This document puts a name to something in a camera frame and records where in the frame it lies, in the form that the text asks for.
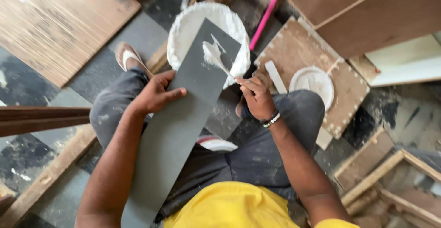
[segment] white bucket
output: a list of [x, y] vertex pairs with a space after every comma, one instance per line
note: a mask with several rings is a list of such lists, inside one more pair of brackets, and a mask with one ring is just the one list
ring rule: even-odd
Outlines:
[[[205, 18], [242, 45], [230, 70], [234, 77], [242, 77], [251, 64], [250, 38], [239, 16], [228, 6], [219, 3], [195, 3], [176, 17], [168, 34], [168, 63], [174, 70], [179, 69]], [[223, 88], [226, 89], [234, 83], [235, 80], [228, 77]]]

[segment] black bracelet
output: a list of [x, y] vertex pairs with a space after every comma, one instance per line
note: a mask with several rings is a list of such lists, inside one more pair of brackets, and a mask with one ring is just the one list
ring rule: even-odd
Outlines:
[[273, 120], [278, 114], [279, 114], [279, 110], [276, 108], [276, 110], [274, 110], [273, 115], [271, 115], [271, 118], [269, 118], [268, 120], [267, 120], [267, 119], [262, 119], [262, 120], [260, 121], [260, 123], [262, 123], [262, 124], [267, 124], [267, 123], [269, 123], [271, 120]]

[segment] tiled floor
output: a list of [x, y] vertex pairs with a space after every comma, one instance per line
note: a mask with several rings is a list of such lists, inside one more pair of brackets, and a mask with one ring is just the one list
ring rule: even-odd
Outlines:
[[[90, 107], [99, 92], [123, 72], [115, 61], [116, 45], [127, 41], [144, 60], [150, 58], [166, 41], [173, 20], [179, 14], [180, 1], [151, 0], [145, 3], [142, 11], [63, 90], [0, 48], [0, 105]], [[250, 35], [255, 32], [264, 11], [265, 5], [261, 6], [261, 1], [233, 0], [231, 4]], [[277, 11], [275, 17], [267, 26], [257, 53], [288, 16]], [[259, 125], [247, 120], [234, 122], [240, 124], [229, 140], [238, 145]], [[381, 123], [386, 124], [394, 141], [404, 146], [434, 151], [438, 139], [441, 139], [439, 101], [426, 86], [413, 84], [372, 89], [342, 138], [333, 139], [326, 151], [320, 149], [315, 159], [326, 174], [331, 175], [341, 161], [360, 148]], [[21, 194], [81, 129], [82, 126], [68, 127], [0, 138], [0, 189], [6, 187], [17, 195]], [[73, 227], [84, 186], [102, 153], [100, 144], [93, 144], [45, 193], [19, 227]]]

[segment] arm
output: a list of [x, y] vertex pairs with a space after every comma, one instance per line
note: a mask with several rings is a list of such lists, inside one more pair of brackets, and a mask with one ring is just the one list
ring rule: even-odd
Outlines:
[[124, 111], [85, 187], [75, 227], [120, 227], [135, 172], [144, 118], [187, 93], [185, 89], [165, 91], [174, 75], [174, 71], [167, 71], [153, 77]]
[[[258, 79], [238, 79], [238, 82], [243, 85], [240, 89], [253, 116], [269, 119], [275, 110], [269, 90]], [[269, 130], [289, 182], [308, 211], [312, 227], [330, 218], [352, 222], [328, 177], [288, 129], [283, 118], [279, 118]]]

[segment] pink broom handle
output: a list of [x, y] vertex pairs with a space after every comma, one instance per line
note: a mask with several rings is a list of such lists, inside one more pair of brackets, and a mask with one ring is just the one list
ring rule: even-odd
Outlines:
[[265, 28], [265, 25], [269, 19], [269, 16], [271, 15], [274, 7], [276, 6], [276, 2], [277, 2], [277, 0], [271, 0], [271, 2], [269, 3], [269, 6], [266, 9], [266, 12], [263, 15], [262, 21], [260, 22], [259, 27], [257, 28], [256, 34], [254, 34], [253, 39], [251, 40], [251, 43], [250, 43], [250, 50], [251, 51], [254, 50], [254, 47], [256, 46], [256, 43], [259, 40], [260, 34], [263, 31], [263, 28]]

